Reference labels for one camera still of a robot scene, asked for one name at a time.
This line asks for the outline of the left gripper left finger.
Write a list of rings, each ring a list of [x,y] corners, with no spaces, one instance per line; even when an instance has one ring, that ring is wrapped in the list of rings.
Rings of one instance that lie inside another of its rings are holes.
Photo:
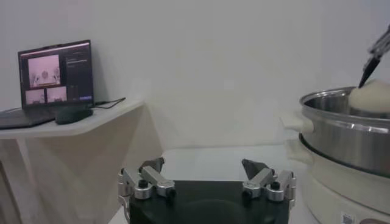
[[[145,161],[138,169],[122,168],[117,179],[118,197],[147,200],[151,198],[153,192],[167,199],[175,197],[175,182],[161,174],[164,163],[165,159],[159,157]]]

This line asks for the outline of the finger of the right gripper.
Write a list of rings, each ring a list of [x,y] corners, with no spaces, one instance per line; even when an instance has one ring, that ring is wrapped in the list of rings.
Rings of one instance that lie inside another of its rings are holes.
[[[381,62],[381,58],[389,52],[389,26],[384,34],[368,49],[370,57],[363,67],[363,74],[361,76],[358,88],[364,86],[368,78],[375,71],[376,67]]]

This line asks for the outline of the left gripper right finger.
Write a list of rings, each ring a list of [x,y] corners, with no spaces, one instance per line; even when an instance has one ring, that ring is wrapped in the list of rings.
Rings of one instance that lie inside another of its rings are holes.
[[[248,177],[243,182],[243,195],[249,200],[265,196],[269,201],[296,201],[297,178],[292,171],[279,174],[265,163],[242,159],[241,164]]]

